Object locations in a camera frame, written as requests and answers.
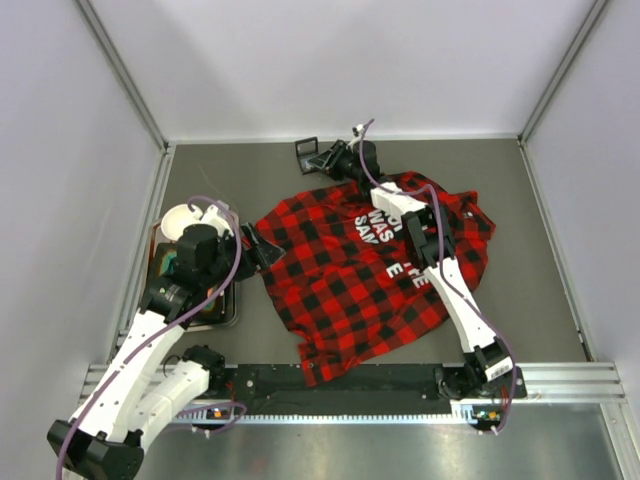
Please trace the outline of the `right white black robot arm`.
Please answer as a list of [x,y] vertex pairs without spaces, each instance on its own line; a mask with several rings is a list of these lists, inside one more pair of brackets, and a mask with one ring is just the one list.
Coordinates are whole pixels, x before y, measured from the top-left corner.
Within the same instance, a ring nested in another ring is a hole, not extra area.
[[320,151],[318,139],[294,143],[304,174],[322,173],[334,180],[351,179],[363,199],[400,222],[410,262],[432,285],[453,321],[464,355],[459,374],[436,374],[441,394],[461,400],[515,376],[514,361],[501,336],[480,312],[463,278],[445,209],[431,185],[405,191],[380,172],[375,144],[359,135],[336,141]]

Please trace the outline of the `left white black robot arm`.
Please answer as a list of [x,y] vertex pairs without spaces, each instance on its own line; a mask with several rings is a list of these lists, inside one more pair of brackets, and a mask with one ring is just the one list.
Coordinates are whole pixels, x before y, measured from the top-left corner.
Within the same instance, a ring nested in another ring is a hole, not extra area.
[[86,479],[134,478],[159,434],[194,399],[217,390],[225,370],[220,354],[190,347],[175,372],[150,389],[169,350],[231,283],[270,268],[285,253],[249,223],[224,232],[196,223],[173,246],[170,267],[148,281],[128,337],[94,391],[47,433],[58,477],[70,471]]

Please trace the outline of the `red black plaid shirt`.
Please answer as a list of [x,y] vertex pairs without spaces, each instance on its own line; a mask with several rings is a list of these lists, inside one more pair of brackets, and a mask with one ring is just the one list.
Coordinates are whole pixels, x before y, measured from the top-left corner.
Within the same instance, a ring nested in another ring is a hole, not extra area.
[[399,221],[355,183],[298,193],[256,223],[284,254],[262,278],[298,346],[308,386],[438,328],[449,315],[409,261]]

